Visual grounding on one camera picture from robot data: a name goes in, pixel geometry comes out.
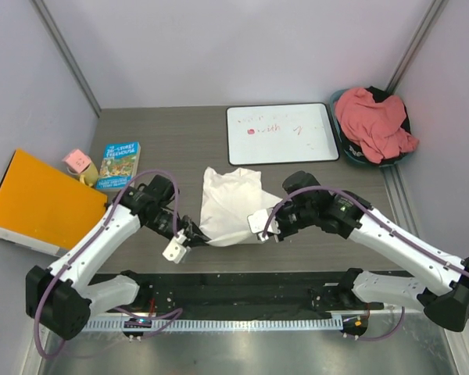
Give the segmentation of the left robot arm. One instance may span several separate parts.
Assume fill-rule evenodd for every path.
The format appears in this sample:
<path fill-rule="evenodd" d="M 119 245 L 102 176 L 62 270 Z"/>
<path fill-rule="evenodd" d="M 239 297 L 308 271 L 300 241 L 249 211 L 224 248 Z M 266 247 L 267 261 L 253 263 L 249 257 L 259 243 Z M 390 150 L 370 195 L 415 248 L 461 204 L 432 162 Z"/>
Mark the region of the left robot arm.
<path fill-rule="evenodd" d="M 63 340 L 76 337 L 89 319 L 123 305 L 145 310 L 150 291 L 132 272 L 93 284 L 93 276 L 106 260 L 142 227 L 166 238 L 163 256 L 179 263 L 191 248 L 206 245 L 209 237 L 189 216 L 179 216 L 168 205 L 178 189 L 171 179 L 155 176 L 149 184 L 122 189 L 100 221 L 64 256 L 43 269 L 34 266 L 26 275 L 26 313 L 36 326 L 44 326 Z"/>

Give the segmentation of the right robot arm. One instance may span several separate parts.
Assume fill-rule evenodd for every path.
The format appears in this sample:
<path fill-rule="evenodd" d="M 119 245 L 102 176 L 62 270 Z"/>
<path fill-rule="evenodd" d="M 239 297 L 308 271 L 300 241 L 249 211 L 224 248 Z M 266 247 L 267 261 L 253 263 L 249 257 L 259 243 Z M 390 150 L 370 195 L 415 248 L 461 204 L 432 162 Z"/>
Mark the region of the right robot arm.
<path fill-rule="evenodd" d="M 287 196 L 274 216 L 279 239 L 319 227 L 375 250 L 408 272 L 397 277 L 350 269 L 337 290 L 341 305 L 397 305 L 420 311 L 447 330 L 464 330 L 469 319 L 469 256 L 462 259 L 422 241 L 368 201 L 350 191 L 322 187 L 310 173 L 298 171 L 282 187 Z"/>

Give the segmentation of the white t-shirt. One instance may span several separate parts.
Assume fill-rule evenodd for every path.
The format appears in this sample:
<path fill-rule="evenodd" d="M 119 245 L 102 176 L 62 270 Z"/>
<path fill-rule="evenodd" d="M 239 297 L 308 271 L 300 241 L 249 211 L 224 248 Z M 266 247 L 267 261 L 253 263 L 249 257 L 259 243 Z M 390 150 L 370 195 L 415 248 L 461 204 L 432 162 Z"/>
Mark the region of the white t-shirt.
<path fill-rule="evenodd" d="M 258 242 L 250 230 L 248 216 L 281 201 L 263 190 L 261 177 L 260 171 L 245 168 L 225 174 L 206 168 L 199 229 L 209 238 L 208 245 L 223 248 Z"/>

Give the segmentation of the blue treehouse book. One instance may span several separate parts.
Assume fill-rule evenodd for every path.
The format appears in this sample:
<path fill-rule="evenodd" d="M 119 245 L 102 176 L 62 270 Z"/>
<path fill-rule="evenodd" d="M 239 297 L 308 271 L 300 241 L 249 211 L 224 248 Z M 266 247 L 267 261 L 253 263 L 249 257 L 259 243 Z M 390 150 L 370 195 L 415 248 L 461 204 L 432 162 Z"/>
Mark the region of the blue treehouse book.
<path fill-rule="evenodd" d="M 98 180 L 99 191 L 119 191 L 134 178 L 141 146 L 137 141 L 108 144 L 104 150 Z"/>

